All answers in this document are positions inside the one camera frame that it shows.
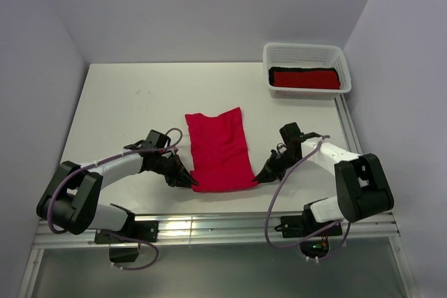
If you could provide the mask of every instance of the purple cable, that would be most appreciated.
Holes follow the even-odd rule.
[[[129,156],[129,155],[134,155],[134,154],[143,154],[143,153],[153,153],[155,151],[165,151],[165,150],[168,150],[168,149],[172,149],[175,146],[177,146],[180,143],[180,141],[182,141],[182,138],[183,138],[183,133],[178,128],[171,128],[169,131],[166,132],[166,135],[169,134],[172,131],[179,132],[180,137],[174,144],[171,144],[170,146],[167,146],[166,148],[163,148],[163,149],[141,149],[141,150],[126,151],[126,152],[124,152],[122,154],[116,154],[116,155],[113,155],[111,157],[104,158],[104,159],[98,161],[98,163],[96,163],[96,164],[92,163],[92,164],[86,165],[86,166],[84,166],[84,167],[82,167],[80,169],[77,169],[77,170],[73,171],[67,177],[65,177],[65,179],[59,184],[59,186],[54,191],[53,196],[51,197],[51,200],[50,200],[50,204],[48,206],[47,221],[48,221],[48,227],[50,228],[50,230],[53,233],[55,233],[55,234],[63,234],[63,233],[66,232],[66,230],[57,230],[56,227],[54,226],[54,223],[53,223],[53,208],[54,208],[54,204],[56,202],[57,196],[59,195],[59,192],[61,192],[62,188],[68,183],[68,181],[70,179],[72,179],[77,174],[80,174],[81,172],[84,172],[84,171],[92,169],[94,167],[97,167],[97,166],[100,166],[100,165],[112,162],[112,161],[117,160],[118,158],[121,158],[123,156]]]
[[[314,154],[316,154],[320,148],[321,145],[323,144],[323,140],[324,139],[328,139],[330,136],[329,135],[324,135],[321,137],[321,141],[318,142],[318,144],[316,145],[316,148],[311,151],[310,153],[308,153],[305,157],[301,158],[297,163],[295,163],[290,169],[288,169],[286,171],[286,174],[284,175],[284,178],[279,182],[279,185],[276,189],[276,191],[274,192],[272,201],[270,202],[270,205],[268,207],[267,210],[267,216],[265,217],[265,222],[264,222],[264,236],[265,236],[265,240],[268,243],[269,246],[273,247],[273,248],[290,248],[290,247],[296,247],[299,246],[302,242],[307,241],[308,239],[311,239],[312,237],[315,237],[316,235],[324,232],[325,230],[328,230],[329,228],[339,225],[341,223],[341,221],[334,221],[333,223],[330,223],[326,226],[324,226],[323,228],[307,235],[306,237],[303,237],[302,239],[293,242],[292,244],[285,244],[285,245],[278,245],[278,244],[274,244],[269,236],[268,236],[268,223],[270,220],[270,217],[272,215],[272,210],[273,210],[273,206],[278,198],[279,192],[281,191],[282,187],[284,186],[284,184],[286,183],[286,180],[288,179],[288,177],[291,175],[291,173],[298,167],[300,166],[303,162],[305,162],[306,160],[308,160],[311,156],[313,156]],[[346,241],[346,238],[348,237],[348,233],[349,233],[349,229],[351,228],[351,224],[348,224],[348,227],[346,229],[345,235],[342,239],[342,242],[340,243],[340,245],[331,253],[331,254],[327,254],[326,256],[324,256],[323,258],[321,258],[320,260],[329,258],[330,256],[332,256],[334,253],[336,253],[340,247],[344,244],[344,242]]]
[[[128,241],[128,242],[134,242],[136,244],[145,244],[146,246],[149,246],[155,250],[154,259],[151,262],[147,263],[146,265],[142,265],[141,267],[123,267],[122,265],[113,263],[114,267],[116,267],[116,268],[120,268],[120,269],[127,270],[127,271],[143,270],[143,269],[149,268],[159,258],[159,255],[160,255],[159,249],[155,245],[151,244],[150,242],[139,240],[139,239],[132,239],[130,237],[122,237],[121,235],[115,234],[114,232],[109,231],[109,230],[102,230],[102,231],[105,232],[106,234],[110,235],[111,237],[114,237],[115,239],[119,239],[122,241]]]

